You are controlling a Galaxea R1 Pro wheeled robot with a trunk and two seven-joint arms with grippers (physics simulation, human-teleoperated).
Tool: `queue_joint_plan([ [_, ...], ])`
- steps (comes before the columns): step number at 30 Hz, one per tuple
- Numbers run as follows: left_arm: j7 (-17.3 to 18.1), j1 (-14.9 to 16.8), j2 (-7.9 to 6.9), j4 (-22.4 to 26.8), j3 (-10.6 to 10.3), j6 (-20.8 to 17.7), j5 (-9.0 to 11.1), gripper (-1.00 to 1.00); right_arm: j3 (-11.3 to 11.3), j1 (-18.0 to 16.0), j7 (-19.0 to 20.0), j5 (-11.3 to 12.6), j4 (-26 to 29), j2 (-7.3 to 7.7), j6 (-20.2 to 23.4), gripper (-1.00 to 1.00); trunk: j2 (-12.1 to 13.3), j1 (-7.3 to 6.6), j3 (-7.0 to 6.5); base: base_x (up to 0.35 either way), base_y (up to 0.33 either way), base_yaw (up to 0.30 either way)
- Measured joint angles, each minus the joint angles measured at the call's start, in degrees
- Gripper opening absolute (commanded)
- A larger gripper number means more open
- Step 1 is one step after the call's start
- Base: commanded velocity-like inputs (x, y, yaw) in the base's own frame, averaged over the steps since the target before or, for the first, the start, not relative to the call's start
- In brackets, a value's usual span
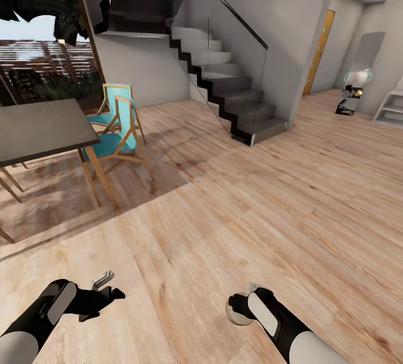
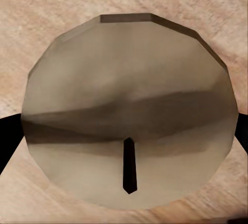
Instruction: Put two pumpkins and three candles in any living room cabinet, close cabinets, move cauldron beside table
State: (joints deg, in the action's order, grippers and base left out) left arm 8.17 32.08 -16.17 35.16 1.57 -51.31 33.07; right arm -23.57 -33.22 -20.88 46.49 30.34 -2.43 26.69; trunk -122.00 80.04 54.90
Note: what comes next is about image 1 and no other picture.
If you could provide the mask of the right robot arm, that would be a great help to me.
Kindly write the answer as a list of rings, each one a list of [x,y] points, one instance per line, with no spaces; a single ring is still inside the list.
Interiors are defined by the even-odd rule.
[[[272,291],[251,281],[247,291],[230,296],[228,304],[234,312],[259,321],[287,364],[352,364],[278,302]]]

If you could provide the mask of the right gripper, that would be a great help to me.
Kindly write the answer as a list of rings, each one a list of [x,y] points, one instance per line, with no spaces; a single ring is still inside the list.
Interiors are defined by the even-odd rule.
[[[228,304],[232,306],[232,310],[236,313],[243,314],[246,318],[251,319],[252,317],[249,315],[250,310],[249,307],[246,309],[246,304],[248,303],[248,296],[245,296],[241,293],[235,293],[229,297]]]

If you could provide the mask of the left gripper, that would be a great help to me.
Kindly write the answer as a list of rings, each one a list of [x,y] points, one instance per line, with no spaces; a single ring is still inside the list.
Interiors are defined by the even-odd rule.
[[[88,291],[88,301],[85,308],[78,313],[79,322],[99,317],[99,311],[117,299],[125,299],[125,294],[118,289],[111,290],[111,286],[106,286],[103,290]]]

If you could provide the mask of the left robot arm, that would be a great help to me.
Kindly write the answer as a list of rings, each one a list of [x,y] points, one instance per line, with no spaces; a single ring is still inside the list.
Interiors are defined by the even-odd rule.
[[[125,299],[118,289],[106,286],[115,273],[104,271],[91,280],[86,290],[71,281],[55,281],[0,337],[0,364],[32,364],[56,327],[62,314],[78,314],[79,322],[99,317],[99,311],[117,299]]]

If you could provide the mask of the pillar candle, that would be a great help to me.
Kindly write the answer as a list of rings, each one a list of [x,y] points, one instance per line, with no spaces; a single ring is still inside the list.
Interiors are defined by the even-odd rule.
[[[228,304],[229,300],[226,302],[226,314],[228,319],[235,325],[249,325],[254,320],[246,318],[243,314],[236,313],[232,310],[232,306]]]

